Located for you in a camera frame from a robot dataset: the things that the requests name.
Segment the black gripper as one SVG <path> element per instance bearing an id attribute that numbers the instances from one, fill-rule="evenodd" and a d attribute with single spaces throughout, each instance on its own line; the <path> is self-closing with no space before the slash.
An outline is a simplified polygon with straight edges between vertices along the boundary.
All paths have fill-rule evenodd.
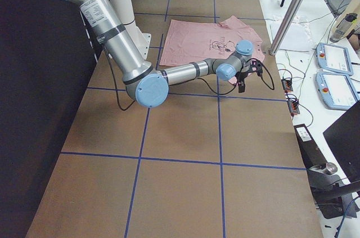
<path id="1" fill-rule="evenodd" d="M 238 86 L 238 92 L 244 93 L 246 89 L 245 78 L 252 72 L 252 66 L 250 62 L 247 62 L 241 69 L 235 74 L 236 83 Z"/>

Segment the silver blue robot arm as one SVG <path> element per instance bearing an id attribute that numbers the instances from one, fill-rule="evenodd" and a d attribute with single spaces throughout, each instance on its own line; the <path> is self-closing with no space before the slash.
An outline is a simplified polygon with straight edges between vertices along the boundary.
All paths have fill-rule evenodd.
<path id="1" fill-rule="evenodd" d="M 187 65 L 157 71 L 140 52 L 144 40 L 134 19 L 131 0 L 65 0 L 79 6 L 97 41 L 116 62 L 123 77 L 126 92 L 145 107 L 156 107 L 167 98 L 169 86 L 215 74 L 228 81 L 236 78 L 240 93 L 245 90 L 245 78 L 251 72 L 251 42 L 239 41 L 227 59 L 206 59 Z"/>

